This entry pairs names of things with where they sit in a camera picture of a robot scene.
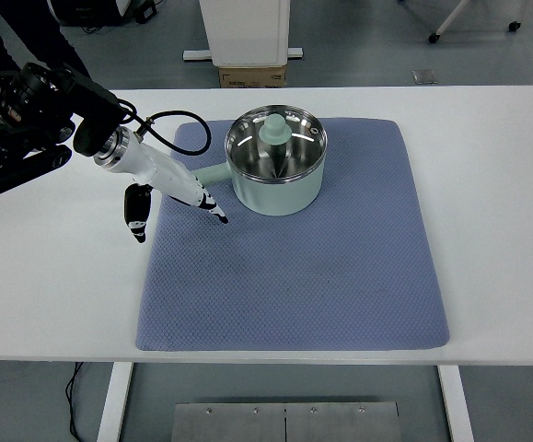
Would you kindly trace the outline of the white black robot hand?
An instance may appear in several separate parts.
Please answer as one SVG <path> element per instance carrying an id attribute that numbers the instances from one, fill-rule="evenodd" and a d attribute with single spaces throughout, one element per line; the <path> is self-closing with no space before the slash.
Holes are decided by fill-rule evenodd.
<path id="1" fill-rule="evenodd" d="M 151 211 L 152 191 L 196 207 L 227 223 L 220 208 L 204 185 L 181 162 L 143 143 L 133 131 L 120 128 L 94 156 L 95 163 L 111 173 L 133 177 L 124 193 L 123 217 L 135 239 L 143 243 Z"/>

